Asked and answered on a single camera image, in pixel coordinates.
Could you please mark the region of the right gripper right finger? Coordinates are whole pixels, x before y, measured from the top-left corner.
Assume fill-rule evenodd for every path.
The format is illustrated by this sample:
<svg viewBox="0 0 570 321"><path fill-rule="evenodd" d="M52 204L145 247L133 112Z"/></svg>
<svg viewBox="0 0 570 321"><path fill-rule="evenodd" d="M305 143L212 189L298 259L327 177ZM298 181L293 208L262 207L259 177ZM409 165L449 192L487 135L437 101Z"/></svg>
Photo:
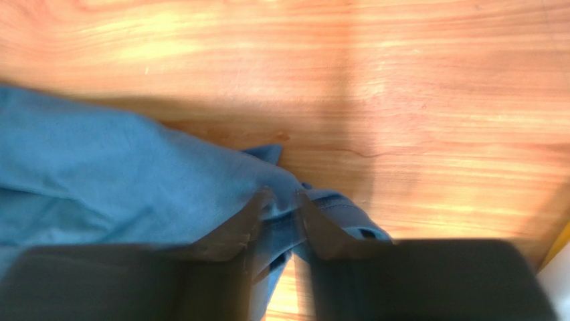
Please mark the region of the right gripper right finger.
<svg viewBox="0 0 570 321"><path fill-rule="evenodd" d="M357 239L301 193L317 320L556 320L522 253L501 239Z"/></svg>

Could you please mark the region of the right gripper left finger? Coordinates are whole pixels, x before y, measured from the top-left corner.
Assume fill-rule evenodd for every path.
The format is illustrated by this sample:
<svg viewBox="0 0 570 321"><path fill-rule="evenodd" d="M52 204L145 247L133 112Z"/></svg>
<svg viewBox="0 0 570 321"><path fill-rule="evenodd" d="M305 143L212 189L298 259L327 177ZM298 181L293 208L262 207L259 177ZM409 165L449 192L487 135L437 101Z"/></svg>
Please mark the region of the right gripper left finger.
<svg viewBox="0 0 570 321"><path fill-rule="evenodd" d="M247 320L269 199L193 243L30 248L1 278L1 319Z"/></svg>

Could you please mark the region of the teal blue t shirt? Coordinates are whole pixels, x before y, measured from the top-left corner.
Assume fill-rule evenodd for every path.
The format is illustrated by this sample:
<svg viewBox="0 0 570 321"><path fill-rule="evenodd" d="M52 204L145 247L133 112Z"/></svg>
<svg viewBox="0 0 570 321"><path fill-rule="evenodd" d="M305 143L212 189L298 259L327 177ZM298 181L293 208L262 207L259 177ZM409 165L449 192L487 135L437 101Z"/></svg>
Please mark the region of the teal blue t shirt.
<svg viewBox="0 0 570 321"><path fill-rule="evenodd" d="M1 277L39 245L193 243L269 188L248 318L261 320L293 253L304 193L358 239L387 241L346 196L278 166L282 149L217 146L129 112L1 88Z"/></svg>

